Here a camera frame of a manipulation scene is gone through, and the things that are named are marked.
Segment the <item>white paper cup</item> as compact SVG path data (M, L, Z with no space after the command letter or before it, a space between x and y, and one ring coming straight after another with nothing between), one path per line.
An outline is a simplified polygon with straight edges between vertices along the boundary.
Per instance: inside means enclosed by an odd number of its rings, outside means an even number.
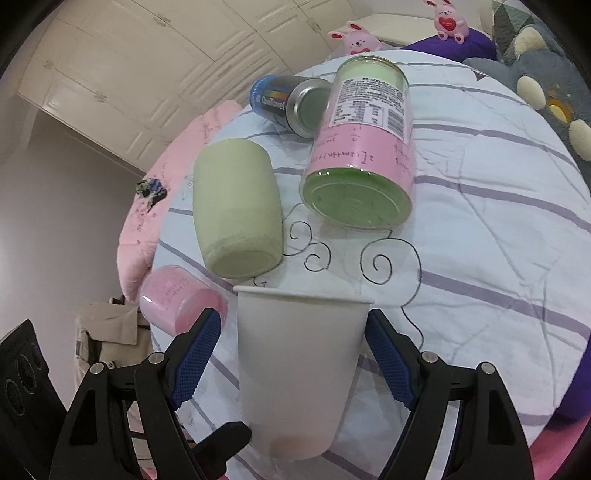
M335 439L372 300L235 287L239 397L252 447L305 460Z

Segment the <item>pale green fuzzy cup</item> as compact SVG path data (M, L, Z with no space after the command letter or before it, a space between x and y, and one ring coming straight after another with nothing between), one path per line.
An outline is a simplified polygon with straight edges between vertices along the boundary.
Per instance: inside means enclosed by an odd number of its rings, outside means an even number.
M192 212L205 267L217 276L254 277L280 264L280 190L259 144L226 139L201 151L193 165Z

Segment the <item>black device with lenses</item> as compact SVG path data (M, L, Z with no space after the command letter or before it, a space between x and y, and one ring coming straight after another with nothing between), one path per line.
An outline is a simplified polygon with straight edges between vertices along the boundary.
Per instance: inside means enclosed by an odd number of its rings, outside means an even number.
M65 417L25 320L1 340L1 477L47 479Z

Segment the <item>beige bag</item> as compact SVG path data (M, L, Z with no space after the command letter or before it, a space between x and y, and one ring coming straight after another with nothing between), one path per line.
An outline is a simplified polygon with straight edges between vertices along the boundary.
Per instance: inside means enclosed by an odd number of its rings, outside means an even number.
M137 305L124 296L90 303L75 320L75 389L95 363L122 368L139 364L151 352L149 323Z

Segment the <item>small pink clear jar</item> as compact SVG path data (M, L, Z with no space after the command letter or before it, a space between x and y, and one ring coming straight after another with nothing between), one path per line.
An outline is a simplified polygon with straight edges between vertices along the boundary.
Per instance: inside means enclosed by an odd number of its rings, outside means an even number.
M188 332L207 308L215 310L224 325L228 302L180 266L168 265L153 270L140 289L142 315L170 336Z

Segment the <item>white striped tablecloth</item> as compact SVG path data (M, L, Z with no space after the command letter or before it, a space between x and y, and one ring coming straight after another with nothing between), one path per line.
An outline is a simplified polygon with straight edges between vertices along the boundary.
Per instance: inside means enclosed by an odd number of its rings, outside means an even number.
M530 445L561 404L590 337L590 193L566 147L516 94L470 67L390 50L410 83L414 208L394 231L341 228L301 203L311 144L245 108L211 143L245 138L270 154L280 187L284 257L242 282L375 300L394 327L448 364L498 367ZM228 320L179 420L197 441L240 419L236 297L204 268L192 220L192 166L171 201L153 266L179 265L228 300ZM409 306L400 305L422 285ZM342 427L301 462L246 448L230 479L377 479L408 417L366 344Z

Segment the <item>pink quilt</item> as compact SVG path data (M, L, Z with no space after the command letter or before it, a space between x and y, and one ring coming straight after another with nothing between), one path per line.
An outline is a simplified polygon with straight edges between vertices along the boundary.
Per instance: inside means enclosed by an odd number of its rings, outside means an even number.
M241 111L238 102L226 100L192 120L136 183L116 254L119 283L126 301L137 301L140 287L152 269L164 217L198 154Z

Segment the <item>pink green clear jar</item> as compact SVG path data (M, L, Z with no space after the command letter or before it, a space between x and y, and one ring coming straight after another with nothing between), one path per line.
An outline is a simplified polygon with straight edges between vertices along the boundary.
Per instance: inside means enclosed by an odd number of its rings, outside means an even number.
M415 175L406 75L381 56L349 58L335 72L301 199L346 227L397 227L412 212Z

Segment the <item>grey bear plush pillow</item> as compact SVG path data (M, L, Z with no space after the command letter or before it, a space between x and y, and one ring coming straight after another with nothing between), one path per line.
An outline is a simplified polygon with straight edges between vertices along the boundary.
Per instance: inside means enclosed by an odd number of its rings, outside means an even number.
M542 22L522 26L499 60L464 63L516 93L544 117L574 159L590 161L590 88Z

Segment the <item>cream wardrobe cabinets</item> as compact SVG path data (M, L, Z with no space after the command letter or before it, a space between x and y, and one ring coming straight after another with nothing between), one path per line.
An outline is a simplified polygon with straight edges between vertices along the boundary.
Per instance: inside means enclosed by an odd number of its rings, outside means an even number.
M252 83L329 58L348 0L67 1L19 86L44 113L139 170Z

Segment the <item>blue black CoolTowel can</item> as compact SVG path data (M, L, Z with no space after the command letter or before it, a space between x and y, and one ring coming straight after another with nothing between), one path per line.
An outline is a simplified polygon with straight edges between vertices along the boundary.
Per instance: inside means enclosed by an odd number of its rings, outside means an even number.
M314 139L332 83L312 77L266 75L250 88L252 111L304 139Z

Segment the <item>purple cushion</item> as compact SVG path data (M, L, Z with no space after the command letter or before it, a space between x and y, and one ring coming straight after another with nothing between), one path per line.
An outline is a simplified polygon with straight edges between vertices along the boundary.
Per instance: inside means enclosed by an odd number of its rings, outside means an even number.
M497 60L495 43L476 29L470 29L469 36L462 44L458 44L452 37L441 40L438 36L432 36L404 46L402 50L427 53L460 63L470 58Z

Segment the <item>pink bunny plush with heart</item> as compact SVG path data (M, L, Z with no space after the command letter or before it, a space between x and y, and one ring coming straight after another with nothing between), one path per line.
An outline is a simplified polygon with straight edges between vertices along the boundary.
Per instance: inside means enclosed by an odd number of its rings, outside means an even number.
M439 39L447 41L452 38L457 44L463 44L470 35L470 28L453 3L450 0L425 0L424 3L434 8L434 25Z

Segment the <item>pink bunny plush left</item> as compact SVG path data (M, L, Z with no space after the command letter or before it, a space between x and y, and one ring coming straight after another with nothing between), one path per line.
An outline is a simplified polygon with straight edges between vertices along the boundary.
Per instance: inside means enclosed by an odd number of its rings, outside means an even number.
M342 41L346 55L377 52L385 49L384 44L358 22L349 21L346 25L351 30L348 33L341 31L329 31L328 33L329 38Z

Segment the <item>patchwork triangle quilt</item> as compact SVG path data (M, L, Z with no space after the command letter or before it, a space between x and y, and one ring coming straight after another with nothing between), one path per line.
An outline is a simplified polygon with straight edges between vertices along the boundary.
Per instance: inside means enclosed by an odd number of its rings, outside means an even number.
M521 29L539 20L521 1L493 1L491 14L492 39L500 55L505 54Z

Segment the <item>dark keychain clump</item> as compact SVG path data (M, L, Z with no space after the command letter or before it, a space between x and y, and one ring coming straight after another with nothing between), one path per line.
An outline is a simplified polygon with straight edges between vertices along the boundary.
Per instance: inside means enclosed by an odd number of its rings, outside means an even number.
M146 200L146 208L150 212L155 205L167 197L168 191L160 180L147 178L135 185L135 194Z

